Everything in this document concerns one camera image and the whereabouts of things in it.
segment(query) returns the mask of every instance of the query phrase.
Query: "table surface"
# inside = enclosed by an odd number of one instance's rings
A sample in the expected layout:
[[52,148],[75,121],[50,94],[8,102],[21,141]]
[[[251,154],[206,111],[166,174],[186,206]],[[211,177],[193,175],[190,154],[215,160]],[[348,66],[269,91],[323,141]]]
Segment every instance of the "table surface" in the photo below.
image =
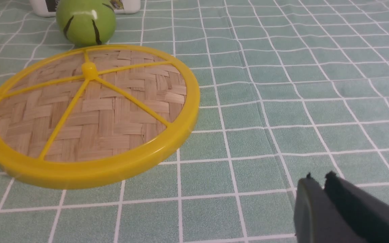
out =
[[[110,43],[164,50],[201,86],[196,130],[122,183],[61,191],[0,170],[0,243],[296,242],[298,179],[333,170],[389,203],[389,0],[146,0]],[[0,0],[0,85],[73,49]]]

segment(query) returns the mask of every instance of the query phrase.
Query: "green object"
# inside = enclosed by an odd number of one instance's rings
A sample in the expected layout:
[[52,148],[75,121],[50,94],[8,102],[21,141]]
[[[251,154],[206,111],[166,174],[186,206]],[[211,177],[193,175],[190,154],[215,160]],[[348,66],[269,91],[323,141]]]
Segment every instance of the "green object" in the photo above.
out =
[[106,43],[115,32],[115,13],[107,0],[61,0],[57,23],[65,37],[76,46]]

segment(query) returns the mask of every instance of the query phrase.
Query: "bottle label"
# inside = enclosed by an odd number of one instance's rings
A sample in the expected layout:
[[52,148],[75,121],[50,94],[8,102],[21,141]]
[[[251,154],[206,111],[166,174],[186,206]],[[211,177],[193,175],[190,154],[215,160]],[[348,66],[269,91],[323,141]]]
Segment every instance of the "bottle label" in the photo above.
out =
[[[49,12],[56,12],[57,6],[60,0],[45,0],[46,6],[48,7]],[[122,4],[122,0],[109,0],[110,5],[114,10],[124,9],[124,5]]]

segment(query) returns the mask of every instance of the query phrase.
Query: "woven bamboo mat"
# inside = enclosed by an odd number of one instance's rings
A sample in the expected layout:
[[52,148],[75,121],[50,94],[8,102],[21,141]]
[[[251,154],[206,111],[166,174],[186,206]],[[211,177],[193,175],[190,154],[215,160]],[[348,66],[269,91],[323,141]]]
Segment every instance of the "woven bamboo mat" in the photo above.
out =
[[[91,51],[89,59],[99,71],[164,61],[151,54],[127,50]],[[21,79],[12,91],[80,75],[83,61],[81,55],[56,60]],[[185,103],[185,81],[173,65],[141,66],[100,77],[169,122],[176,119]],[[38,157],[82,82],[49,85],[5,98],[0,103],[0,137],[19,153]],[[75,162],[110,157],[152,140],[165,128],[123,95],[91,81],[45,160]]]

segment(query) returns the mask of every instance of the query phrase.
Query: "white bottle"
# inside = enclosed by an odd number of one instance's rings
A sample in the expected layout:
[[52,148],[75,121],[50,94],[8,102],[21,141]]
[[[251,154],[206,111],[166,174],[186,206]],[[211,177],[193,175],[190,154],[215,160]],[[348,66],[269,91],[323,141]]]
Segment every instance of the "white bottle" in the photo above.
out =
[[[41,17],[54,17],[60,0],[29,0],[34,12]],[[115,14],[134,14],[140,9],[140,0],[109,0]]]

